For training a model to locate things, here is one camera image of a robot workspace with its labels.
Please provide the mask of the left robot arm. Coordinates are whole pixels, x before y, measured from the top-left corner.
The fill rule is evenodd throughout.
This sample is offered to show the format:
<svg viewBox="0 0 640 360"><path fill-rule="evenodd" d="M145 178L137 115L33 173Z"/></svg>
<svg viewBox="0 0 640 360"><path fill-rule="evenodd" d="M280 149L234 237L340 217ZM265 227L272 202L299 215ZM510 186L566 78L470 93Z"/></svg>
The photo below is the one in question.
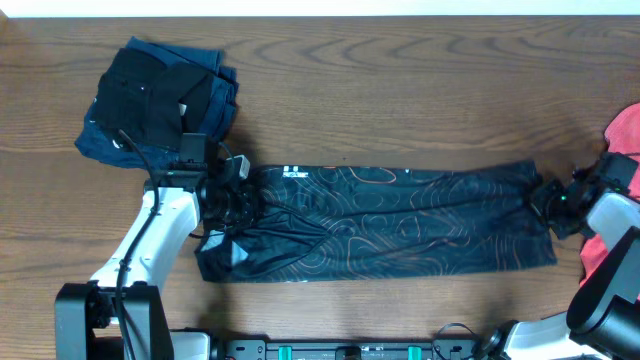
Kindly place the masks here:
<svg viewBox="0 0 640 360"><path fill-rule="evenodd" d="M161 293L185 241L200 225L206 240L250 225L257 199L250 162L223 142L186 133L166 169L142 161L149 178L140 211L122 242L85 283L66 283L55 303L59 359L222 359L225 347L205 330L172 330Z"/></svg>

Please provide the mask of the black shirt with orange lines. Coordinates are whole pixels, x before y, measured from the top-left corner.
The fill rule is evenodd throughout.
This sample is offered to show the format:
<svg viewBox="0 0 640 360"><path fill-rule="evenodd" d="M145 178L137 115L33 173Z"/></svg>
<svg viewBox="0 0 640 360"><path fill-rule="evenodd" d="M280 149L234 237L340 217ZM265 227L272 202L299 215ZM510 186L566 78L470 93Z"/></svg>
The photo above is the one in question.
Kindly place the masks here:
<svg viewBox="0 0 640 360"><path fill-rule="evenodd" d="M210 282L313 282L516 271L556 261L529 205L531 161L470 171L269 166L260 216L195 256Z"/></svg>

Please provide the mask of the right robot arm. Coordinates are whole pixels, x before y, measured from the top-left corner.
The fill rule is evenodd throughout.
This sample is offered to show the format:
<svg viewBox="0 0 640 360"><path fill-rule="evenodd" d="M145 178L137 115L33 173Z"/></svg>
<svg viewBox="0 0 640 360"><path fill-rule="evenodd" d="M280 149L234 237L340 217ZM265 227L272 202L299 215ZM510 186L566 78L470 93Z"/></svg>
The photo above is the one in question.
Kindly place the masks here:
<svg viewBox="0 0 640 360"><path fill-rule="evenodd" d="M639 202L630 194L639 163L604 153L570 185L553 180L531 205L556 236L598 235L606 257L563 313L510 321L477 345L475 359L636 359L639 356Z"/></svg>

